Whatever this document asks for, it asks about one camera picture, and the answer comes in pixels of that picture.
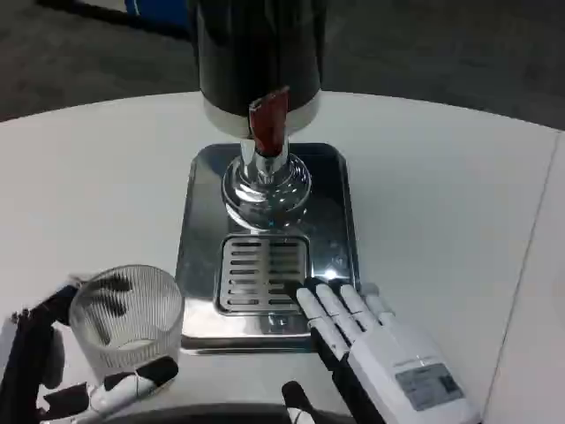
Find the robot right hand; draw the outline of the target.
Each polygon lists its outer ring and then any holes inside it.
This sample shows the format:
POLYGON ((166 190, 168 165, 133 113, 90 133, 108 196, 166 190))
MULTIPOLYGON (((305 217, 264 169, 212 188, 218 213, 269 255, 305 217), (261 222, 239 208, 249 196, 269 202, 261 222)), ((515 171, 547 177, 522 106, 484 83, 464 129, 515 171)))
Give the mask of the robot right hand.
POLYGON ((308 278, 286 294, 307 320, 313 350, 357 423, 480 423, 439 349, 377 294, 308 278))

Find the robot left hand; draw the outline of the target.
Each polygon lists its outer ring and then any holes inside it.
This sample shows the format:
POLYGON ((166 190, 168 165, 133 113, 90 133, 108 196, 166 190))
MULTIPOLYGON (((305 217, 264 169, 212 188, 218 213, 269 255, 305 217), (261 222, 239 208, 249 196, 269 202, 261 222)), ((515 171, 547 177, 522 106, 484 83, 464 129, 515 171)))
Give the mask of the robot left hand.
POLYGON ((121 371, 66 389, 64 343, 53 325, 70 323, 70 309, 87 281, 73 278, 32 308, 8 315, 1 328, 1 421, 3 423, 101 423, 153 395, 178 374, 177 362, 161 356, 131 372, 121 371))

